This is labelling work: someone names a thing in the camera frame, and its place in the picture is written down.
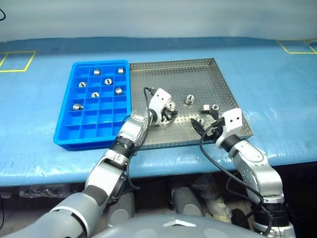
blue table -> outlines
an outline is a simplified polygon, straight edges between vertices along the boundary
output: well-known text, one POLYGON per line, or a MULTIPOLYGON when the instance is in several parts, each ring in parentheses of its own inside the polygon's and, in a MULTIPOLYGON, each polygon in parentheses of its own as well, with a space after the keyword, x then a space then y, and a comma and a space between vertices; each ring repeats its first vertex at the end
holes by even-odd
MULTIPOLYGON (((40 39, 0 43, 0 186, 84 181, 103 149, 66 151, 53 142, 72 65, 78 61, 129 62, 214 57, 271 165, 317 159, 316 44, 247 38, 40 39)), ((224 150, 205 146, 233 169, 224 150)), ((198 146, 140 151, 132 177, 216 171, 198 146)))

floor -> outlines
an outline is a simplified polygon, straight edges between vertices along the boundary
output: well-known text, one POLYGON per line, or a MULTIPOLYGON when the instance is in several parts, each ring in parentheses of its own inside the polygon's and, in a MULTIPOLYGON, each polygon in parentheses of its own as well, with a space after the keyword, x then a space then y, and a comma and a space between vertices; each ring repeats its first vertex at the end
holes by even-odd
MULTIPOLYGON (((289 216, 295 227, 297 238, 306 237, 309 232, 314 231, 316 206, 316 171, 317 164, 299 164, 294 166, 276 167, 276 170, 282 177, 284 184, 284 193, 286 202, 288 203, 289 216)), ((195 187, 197 179, 200 175, 180 176, 182 181, 191 187, 195 187)), ((226 179, 222 173, 213 173, 214 180, 225 200, 225 204, 232 210, 234 208, 241 209, 245 214, 250 211, 250 204, 238 197, 228 194, 223 188, 226 179)), ((135 193, 136 216, 144 216, 148 214, 171 214, 173 213, 170 203, 170 192, 167 186, 170 177, 147 178, 135 181, 136 185, 141 187, 139 192, 135 193)), ((68 191, 75 192, 80 190, 82 184, 67 186, 68 191)), ((21 189, 23 196, 30 195, 30 191, 21 189)), ((208 213, 203 199, 200 197, 200 191, 192 189, 196 197, 202 202, 207 217, 211 217, 208 213)), ((13 195, 11 198, 4 198, 5 220, 2 229, 0 229, 0 237, 20 230, 27 225, 36 221, 44 213, 57 205, 60 198, 21 198, 13 195)), ((107 214, 104 213, 99 220, 95 234, 107 228, 107 214)))

metal perforated tray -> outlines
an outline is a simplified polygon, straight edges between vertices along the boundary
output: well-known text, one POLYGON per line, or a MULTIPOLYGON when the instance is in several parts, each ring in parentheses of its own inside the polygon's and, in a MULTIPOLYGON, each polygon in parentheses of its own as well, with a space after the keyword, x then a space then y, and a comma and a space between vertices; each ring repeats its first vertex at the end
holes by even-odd
MULTIPOLYGON (((178 109, 177 117, 170 122, 152 126, 144 143, 144 149, 194 145, 200 136, 193 129, 190 118, 205 118, 205 128, 213 122, 210 115, 201 112, 203 104, 217 104, 222 113, 239 107, 215 60, 191 59, 178 61, 131 63, 132 110, 146 107, 144 87, 161 87, 172 96, 178 109), (193 105, 186 105, 187 95, 195 97, 193 105)), ((253 132, 243 116, 242 138, 253 132)))

white wall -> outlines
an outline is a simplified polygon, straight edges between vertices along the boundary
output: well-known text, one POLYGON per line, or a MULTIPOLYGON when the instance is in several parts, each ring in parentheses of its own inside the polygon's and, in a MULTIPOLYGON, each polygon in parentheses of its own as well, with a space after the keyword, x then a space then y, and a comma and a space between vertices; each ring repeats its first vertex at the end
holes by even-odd
POLYGON ((54 37, 317 38, 317 0, 0 0, 0 42, 54 37))

blue plastic tray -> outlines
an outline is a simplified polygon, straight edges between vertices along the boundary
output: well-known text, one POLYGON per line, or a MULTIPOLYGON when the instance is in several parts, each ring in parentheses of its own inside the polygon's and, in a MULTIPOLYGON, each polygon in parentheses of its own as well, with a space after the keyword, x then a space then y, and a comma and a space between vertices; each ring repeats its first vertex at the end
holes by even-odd
POLYGON ((78 62, 72 67, 61 106, 54 142, 67 150, 108 147, 122 126, 122 120, 131 113, 130 69, 126 60, 78 62), (94 69, 101 71, 94 75, 94 69), (111 78, 112 85, 104 80, 111 78), (86 87, 79 87, 86 82, 86 87), (123 90, 121 95, 115 89, 123 90), (98 92, 98 98, 92 93, 98 92), (73 105, 83 105, 74 111, 73 105))

